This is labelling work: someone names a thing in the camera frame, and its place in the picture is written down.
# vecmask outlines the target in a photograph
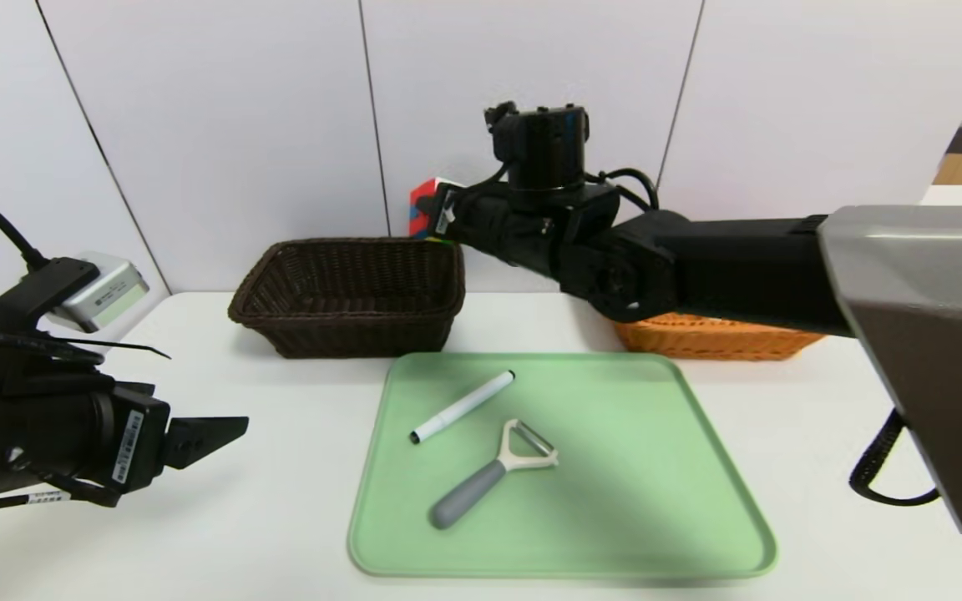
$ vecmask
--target gray peeler handle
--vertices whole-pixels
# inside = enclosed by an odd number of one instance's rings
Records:
[[[507,474],[507,468],[498,459],[478,469],[473,476],[463,480],[457,487],[452,488],[451,492],[443,495],[440,501],[436,502],[430,513],[430,520],[436,528],[450,528],[458,521],[470,507],[481,501],[490,488],[496,486],[500,478]]]

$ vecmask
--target white table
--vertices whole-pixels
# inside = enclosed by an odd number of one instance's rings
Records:
[[[226,319],[229,299],[169,298],[126,340],[173,361],[112,351],[104,368],[157,384],[173,415],[245,414],[251,430],[117,509],[0,511],[0,600],[962,601],[962,539],[942,503],[893,508],[848,490],[890,404],[858,343],[837,338],[777,364],[680,364],[777,536],[765,577],[711,588],[367,577],[347,556],[347,525],[390,361],[284,361]],[[579,301],[470,294],[446,350],[619,349]],[[881,490],[931,486],[913,445],[890,461]]]
[[[962,185],[930,186],[919,204],[925,206],[962,206]]]

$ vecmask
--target white wall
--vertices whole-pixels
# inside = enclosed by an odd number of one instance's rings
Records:
[[[962,119],[962,3],[706,0],[660,198],[698,220],[919,202]]]
[[[270,244],[387,235],[350,0],[42,0],[173,292],[234,290]]]
[[[98,250],[136,263],[152,290],[96,338],[120,338],[167,296],[32,0],[0,0],[0,210],[46,256]],[[0,233],[0,293],[23,273]]]
[[[362,0],[393,234],[408,232],[409,191],[425,179],[469,184],[496,171],[482,111],[503,100],[584,105],[593,171],[657,174],[699,10],[700,0]],[[558,286],[469,251],[467,288]]]

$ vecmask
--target peeler blade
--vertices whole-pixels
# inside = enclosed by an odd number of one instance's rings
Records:
[[[548,457],[550,456],[551,452],[554,451],[554,446],[551,445],[551,442],[545,441],[544,437],[537,433],[537,430],[527,426],[526,422],[522,422],[520,419],[518,423],[515,423],[515,425],[511,427],[511,430],[515,430],[515,432],[522,437],[523,441],[527,442],[531,447],[537,450],[538,453],[541,453],[542,456]]]

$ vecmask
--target vegetable peeler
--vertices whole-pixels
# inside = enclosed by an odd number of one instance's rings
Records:
[[[511,452],[511,432],[522,437],[531,447],[541,453],[538,457],[521,457]],[[478,469],[473,476],[463,480],[451,492],[443,495],[430,512],[430,521],[436,528],[451,528],[471,507],[481,501],[481,497],[492,490],[507,472],[514,469],[535,469],[557,465],[559,452],[520,419],[512,419],[504,424],[503,440],[499,444],[499,454],[488,465]]]

